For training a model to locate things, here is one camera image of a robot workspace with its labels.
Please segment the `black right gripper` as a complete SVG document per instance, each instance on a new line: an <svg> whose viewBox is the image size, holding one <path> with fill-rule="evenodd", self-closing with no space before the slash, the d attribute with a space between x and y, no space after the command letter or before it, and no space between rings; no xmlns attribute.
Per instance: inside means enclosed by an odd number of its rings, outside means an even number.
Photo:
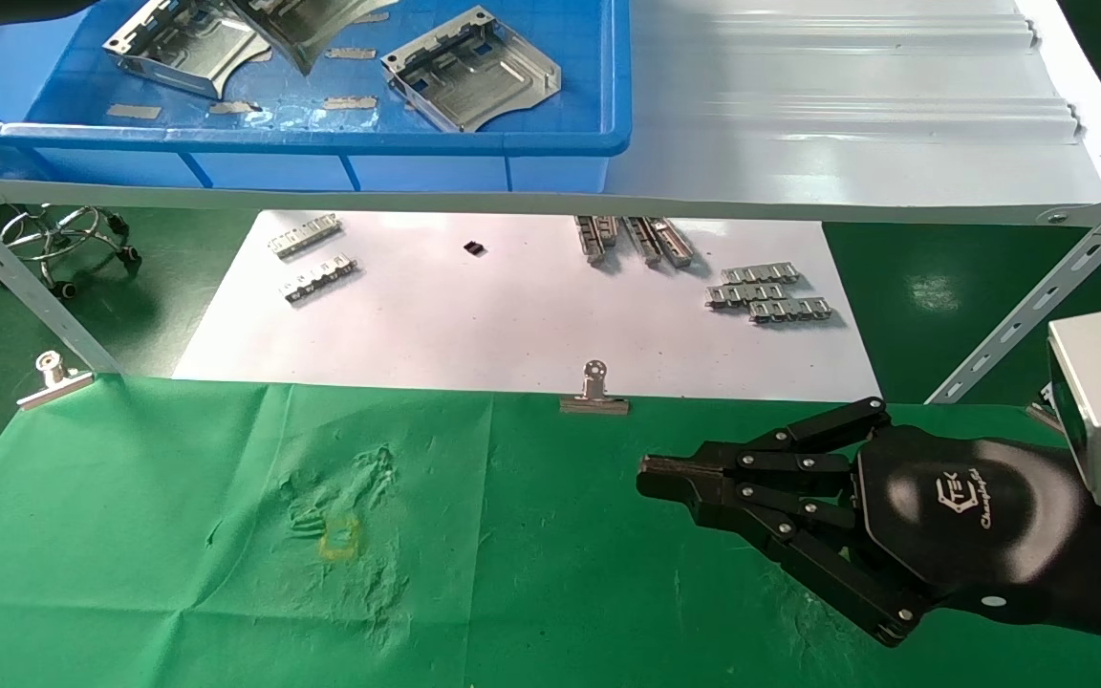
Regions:
<svg viewBox="0 0 1101 688"><path fill-rule="evenodd" d="M685 505L696 526L742 537L836 613L895 648L926 604L844 558L855 535L853 513L737 483L852 473L840 450L890 421L886 401L861 398L750 441L704 441L685 457L646 456L637 467L639 493ZM909 571L929 605L1009 624L1062 618L1053 570L1089 506L1066 450L896 425L857 449L855 474L870 539Z"/></svg>

